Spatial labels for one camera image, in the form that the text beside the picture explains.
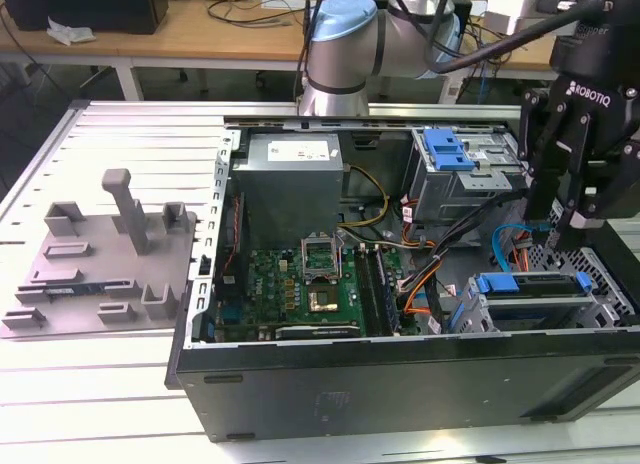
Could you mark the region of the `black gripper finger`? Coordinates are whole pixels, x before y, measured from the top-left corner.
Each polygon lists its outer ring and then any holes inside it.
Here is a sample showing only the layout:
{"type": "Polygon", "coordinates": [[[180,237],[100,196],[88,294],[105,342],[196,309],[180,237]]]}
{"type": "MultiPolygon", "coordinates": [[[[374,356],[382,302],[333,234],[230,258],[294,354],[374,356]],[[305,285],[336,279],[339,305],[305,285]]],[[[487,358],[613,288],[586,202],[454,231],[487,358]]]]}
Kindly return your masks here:
{"type": "Polygon", "coordinates": [[[591,167],[587,161],[569,174],[563,212],[554,230],[554,249],[569,251],[607,220],[639,212],[639,143],[626,142],[619,158],[591,167]]]}
{"type": "Polygon", "coordinates": [[[589,223],[585,169],[589,154],[591,102],[580,87],[531,89],[521,108],[518,157],[527,163],[527,222],[544,220],[568,179],[562,223],[589,223]]]}

